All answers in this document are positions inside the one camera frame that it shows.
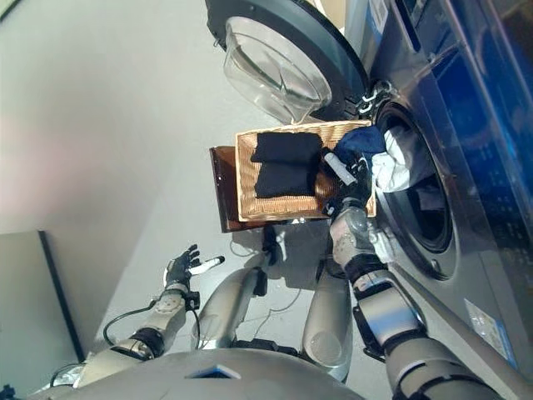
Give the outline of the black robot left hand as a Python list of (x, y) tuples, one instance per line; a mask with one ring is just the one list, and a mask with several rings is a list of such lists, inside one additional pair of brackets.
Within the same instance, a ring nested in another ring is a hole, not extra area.
[(180, 256), (169, 261), (163, 275), (163, 287), (169, 288), (172, 284), (180, 283), (189, 288), (192, 277), (206, 273), (224, 262), (223, 256), (202, 261), (198, 246), (193, 244)]

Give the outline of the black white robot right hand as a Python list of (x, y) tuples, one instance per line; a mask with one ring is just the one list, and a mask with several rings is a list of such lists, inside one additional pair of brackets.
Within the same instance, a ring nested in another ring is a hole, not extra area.
[(329, 218), (336, 218), (344, 207), (366, 209), (372, 195), (371, 174), (364, 156), (353, 152), (344, 163), (332, 150), (324, 147), (321, 151), (326, 173), (338, 181), (338, 190), (330, 197), (323, 208)]

